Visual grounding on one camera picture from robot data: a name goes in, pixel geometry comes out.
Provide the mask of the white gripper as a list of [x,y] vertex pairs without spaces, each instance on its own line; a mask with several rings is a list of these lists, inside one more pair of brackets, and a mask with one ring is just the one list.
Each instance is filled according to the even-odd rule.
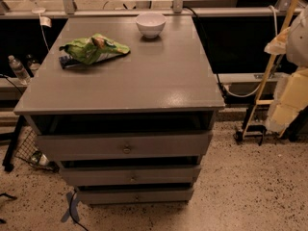
[[[271,55],[287,53],[290,27],[282,30],[265,47],[264,51]],[[291,75],[284,74],[277,82],[273,102],[265,126],[275,133],[282,133],[308,106],[308,68],[300,67]]]

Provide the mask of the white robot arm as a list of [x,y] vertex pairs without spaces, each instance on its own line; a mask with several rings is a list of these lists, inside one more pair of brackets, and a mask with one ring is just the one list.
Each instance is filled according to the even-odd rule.
[[268,130],[281,133],[308,106],[308,8],[269,42],[264,51],[285,54],[287,61],[297,66],[294,73],[278,80],[265,121]]

